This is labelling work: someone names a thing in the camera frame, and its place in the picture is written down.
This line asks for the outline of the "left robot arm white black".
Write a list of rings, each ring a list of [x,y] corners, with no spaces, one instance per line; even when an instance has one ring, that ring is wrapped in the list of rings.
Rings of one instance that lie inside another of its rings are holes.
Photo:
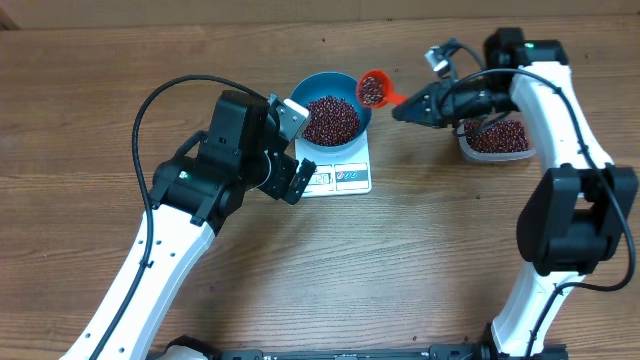
[[[155,170],[133,246],[65,358],[145,358],[180,286],[246,192],[299,201],[315,165],[285,150],[309,120],[291,99],[224,91],[208,132]]]

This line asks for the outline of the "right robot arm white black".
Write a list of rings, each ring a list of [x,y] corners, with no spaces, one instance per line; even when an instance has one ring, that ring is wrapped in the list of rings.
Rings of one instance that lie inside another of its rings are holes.
[[[475,58],[479,70],[455,73],[456,40],[431,48],[436,82],[397,102],[396,120],[444,128],[510,111],[521,113],[542,177],[522,210],[516,240],[523,264],[501,312],[474,345],[433,345],[448,359],[564,359],[544,339],[568,295],[632,238],[627,222],[639,188],[635,172],[618,167],[600,146],[581,110],[568,57],[556,40],[528,40],[500,28]]]

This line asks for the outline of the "orange measuring scoop blue handle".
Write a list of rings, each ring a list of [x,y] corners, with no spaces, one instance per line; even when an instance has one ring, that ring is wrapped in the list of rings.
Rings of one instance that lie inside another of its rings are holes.
[[[374,69],[365,73],[358,81],[356,95],[359,103],[366,108],[381,108],[387,104],[401,105],[407,97],[396,93],[389,75]]]

